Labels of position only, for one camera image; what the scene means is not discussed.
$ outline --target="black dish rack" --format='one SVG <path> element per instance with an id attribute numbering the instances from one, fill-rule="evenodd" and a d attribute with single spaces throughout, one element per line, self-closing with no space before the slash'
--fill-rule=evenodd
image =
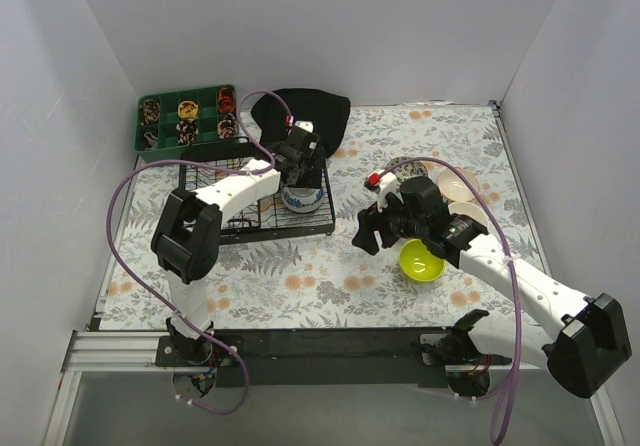
<path id="1" fill-rule="evenodd" d="M 182 154 L 182 159 L 227 169 L 240 169 L 255 154 L 255 146 L 241 137 L 193 144 Z M 228 174 L 218 171 L 181 165 L 179 185 L 187 191 L 193 191 L 215 184 L 227 176 Z M 310 213 L 296 213 L 288 209 L 282 201 L 281 191 L 258 200 L 222 225 L 220 244 L 332 234 L 336 229 L 336 213 L 326 163 L 322 168 L 322 189 L 322 204 Z"/>

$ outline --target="green container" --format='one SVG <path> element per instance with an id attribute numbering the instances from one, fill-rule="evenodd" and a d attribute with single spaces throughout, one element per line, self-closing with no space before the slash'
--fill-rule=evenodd
<path id="1" fill-rule="evenodd" d="M 195 101 L 198 105 L 198 139 L 194 144 L 202 144 L 218 140 L 218 123 L 223 120 L 225 114 L 218 109 L 218 97 L 220 91 L 226 88 L 233 93 L 234 117 L 237 117 L 235 104 L 235 89 L 230 84 L 212 86 L 208 88 L 192 89 L 189 91 L 176 91 L 173 93 L 149 94 L 138 100 L 138 118 L 136 122 L 136 135 L 134 147 L 137 153 L 147 163 L 161 159 L 180 159 L 189 146 L 178 144 L 178 104 L 182 101 Z M 160 103 L 160 120 L 157 124 L 145 125 L 142 122 L 142 101 L 154 99 Z M 151 132 L 158 138 L 157 149 L 147 149 L 144 134 Z"/>

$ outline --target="floral tablecloth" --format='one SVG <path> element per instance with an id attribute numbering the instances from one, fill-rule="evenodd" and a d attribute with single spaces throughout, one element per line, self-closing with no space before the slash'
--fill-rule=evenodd
<path id="1" fill-rule="evenodd" d="M 244 117 L 256 130 L 249 115 Z M 408 280 L 398 267 L 401 243 L 377 256 L 350 244 L 357 212 L 375 199 L 362 186 L 364 178 L 394 157 L 418 155 L 473 171 L 514 249 L 541 268 L 490 108 L 354 108 L 342 145 L 328 161 L 335 233 L 221 247 L 208 276 L 208 307 L 216 329 L 447 326 L 474 308 L 512 314 L 510 300 L 453 267 L 433 283 Z M 426 166 L 435 180 L 440 166 Z M 120 245 L 127 263 L 165 295 L 168 284 L 149 245 L 177 183 L 173 167 L 139 176 Z M 168 315 L 162 304 L 115 268 L 101 329 L 161 330 Z"/>

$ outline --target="black cloth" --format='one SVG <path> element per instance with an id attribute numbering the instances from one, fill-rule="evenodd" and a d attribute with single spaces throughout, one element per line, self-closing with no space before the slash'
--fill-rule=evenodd
<path id="1" fill-rule="evenodd" d="M 311 121 L 328 158 L 340 147 L 347 128 L 351 101 L 319 89 L 279 89 L 274 91 L 291 109 L 296 121 Z M 262 130 L 260 143 L 269 145 L 287 139 L 286 113 L 278 101 L 264 95 L 251 109 Z"/>

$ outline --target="white wall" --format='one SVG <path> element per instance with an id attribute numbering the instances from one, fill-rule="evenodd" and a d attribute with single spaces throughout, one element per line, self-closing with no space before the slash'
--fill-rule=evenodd
<path id="1" fill-rule="evenodd" d="M 623 305 L 635 356 L 608 383 L 640 443 L 640 0 L 557 0 L 504 100 L 552 270 Z"/>
<path id="2" fill-rule="evenodd" d="M 106 267 L 135 95 L 84 0 L 0 0 L 0 444 L 39 444 Z"/>
<path id="3" fill-rule="evenodd" d="M 232 82 L 354 104 L 504 96 L 553 0 L 87 0 L 139 94 Z"/>

